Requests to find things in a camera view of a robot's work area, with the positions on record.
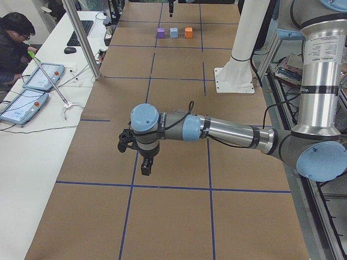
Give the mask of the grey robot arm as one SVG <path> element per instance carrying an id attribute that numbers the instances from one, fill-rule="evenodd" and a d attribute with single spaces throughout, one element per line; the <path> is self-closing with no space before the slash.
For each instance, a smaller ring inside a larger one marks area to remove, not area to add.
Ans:
<path id="1" fill-rule="evenodd" d="M 251 94 L 218 93 L 213 69 L 226 63 L 240 20 L 234 4 L 179 4 L 169 17 L 166 4 L 128 3 L 123 22 L 134 28 L 133 41 L 152 53 L 148 86 L 131 80 L 133 107 L 148 102 L 161 112 L 186 109 L 222 120 L 260 126 L 265 110 L 261 88 Z M 140 172 L 141 156 L 123 158 L 121 169 L 135 176 L 137 185 L 205 187 L 211 176 L 215 187 L 286 187 L 280 161 L 260 152 L 231 148 L 210 138 L 199 141 L 165 140 L 155 157 L 152 174 Z"/>

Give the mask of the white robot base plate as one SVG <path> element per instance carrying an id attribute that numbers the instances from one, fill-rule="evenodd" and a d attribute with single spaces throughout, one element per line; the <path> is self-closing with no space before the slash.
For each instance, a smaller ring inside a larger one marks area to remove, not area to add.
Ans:
<path id="1" fill-rule="evenodd" d="M 214 69 L 217 93 L 255 93 L 250 62 L 271 3 L 276 1 L 244 1 L 230 59 L 222 68 Z"/>

